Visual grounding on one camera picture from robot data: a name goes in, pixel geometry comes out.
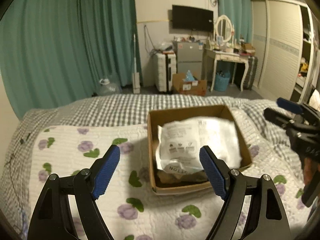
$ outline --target black flat screen tv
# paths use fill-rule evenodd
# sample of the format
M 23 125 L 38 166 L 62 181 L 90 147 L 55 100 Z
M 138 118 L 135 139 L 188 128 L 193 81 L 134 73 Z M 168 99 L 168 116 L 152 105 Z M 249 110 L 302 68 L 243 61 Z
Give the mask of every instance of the black flat screen tv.
M 172 5 L 172 28 L 213 32 L 213 11 Z

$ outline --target blue textured pad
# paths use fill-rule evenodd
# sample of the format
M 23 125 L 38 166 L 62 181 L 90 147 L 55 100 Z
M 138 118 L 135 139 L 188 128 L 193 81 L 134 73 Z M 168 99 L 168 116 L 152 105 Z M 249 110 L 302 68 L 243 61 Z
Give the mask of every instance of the blue textured pad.
M 303 114 L 303 109 L 299 104 L 286 100 L 284 98 L 278 98 L 277 105 L 294 114 Z
M 220 196 L 223 200 L 226 200 L 228 194 L 225 190 L 224 179 L 204 147 L 201 147 L 199 157 L 201 165 L 204 168 L 205 174 L 207 175 L 215 194 Z
M 102 165 L 94 181 L 94 190 L 92 196 L 97 200 L 99 196 L 106 192 L 110 179 L 120 161 L 120 148 L 114 147 L 107 161 Z

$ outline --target gingham bedspread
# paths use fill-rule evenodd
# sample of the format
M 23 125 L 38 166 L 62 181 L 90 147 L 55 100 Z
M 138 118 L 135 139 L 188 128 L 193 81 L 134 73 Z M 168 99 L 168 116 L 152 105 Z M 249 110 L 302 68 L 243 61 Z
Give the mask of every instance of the gingham bedspread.
M 260 135 L 272 143 L 278 157 L 288 163 L 297 179 L 302 180 L 300 160 L 290 150 L 290 142 L 284 130 L 263 117 L 266 107 L 281 111 L 275 102 L 184 95 L 113 95 L 83 99 L 55 109 L 34 109 L 25 114 L 7 150 L 0 181 L 0 209 L 23 237 L 30 219 L 28 185 L 32 149 L 37 135 L 44 128 L 54 125 L 111 127 L 142 124 L 146 123 L 150 110 L 205 105 L 227 105 L 243 110 Z

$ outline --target green leaf print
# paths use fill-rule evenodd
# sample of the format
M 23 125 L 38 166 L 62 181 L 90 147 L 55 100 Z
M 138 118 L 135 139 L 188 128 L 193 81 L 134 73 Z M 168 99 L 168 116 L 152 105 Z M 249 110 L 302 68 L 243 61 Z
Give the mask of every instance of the green leaf print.
M 283 175 L 277 175 L 275 176 L 275 178 L 273 179 L 273 183 L 280 183 L 280 184 L 286 184 L 287 180 Z
M 100 154 L 100 150 L 98 148 L 95 148 L 94 150 L 90 150 L 90 152 L 84 153 L 83 156 L 90 157 L 90 158 L 96 158 Z
M 143 204 L 141 202 L 141 200 L 139 200 L 138 198 L 127 198 L 126 202 L 128 204 L 131 204 L 134 208 L 138 209 L 138 211 L 143 212 L 144 211 L 144 207 Z
M 50 146 L 55 142 L 55 139 L 53 137 L 48 138 L 48 145 L 47 147 L 50 148 Z
M 138 173 L 136 171 L 131 171 L 130 177 L 129 177 L 129 184 L 132 187 L 141 187 L 142 183 L 139 181 Z
M 74 171 L 74 172 L 71 174 L 71 176 L 73 176 L 73 175 L 77 175 L 77 174 L 79 173 L 79 171 L 80 171 L 80 170 L 76 170 L 76 171 Z
M 52 167 L 51 167 L 51 164 L 50 163 L 44 163 L 42 165 L 42 167 L 47 171 L 47 173 L 50 175 L 51 174 L 51 171 L 52 171 Z
M 302 196 L 302 194 L 303 194 L 303 189 L 300 188 L 300 189 L 298 190 L 297 194 L 296 194 L 296 198 L 300 198 L 300 197 Z
M 198 209 L 195 205 L 188 205 L 182 209 L 182 212 L 189 212 L 189 215 L 194 215 L 196 218 L 201 217 L 200 209 Z
M 127 138 L 116 138 L 112 141 L 112 144 L 119 145 L 121 143 L 126 142 L 127 140 L 128 140 Z
M 134 235 L 126 236 L 124 240 L 134 240 Z

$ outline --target white package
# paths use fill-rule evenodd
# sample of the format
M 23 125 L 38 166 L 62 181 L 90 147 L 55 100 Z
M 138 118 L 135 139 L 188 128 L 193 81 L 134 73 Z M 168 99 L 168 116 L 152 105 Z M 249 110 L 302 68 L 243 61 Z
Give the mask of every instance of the white package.
M 159 170 L 180 177 L 202 171 L 200 148 L 208 145 L 229 168 L 239 168 L 241 155 L 233 122 L 216 117 L 195 117 L 158 126 Z

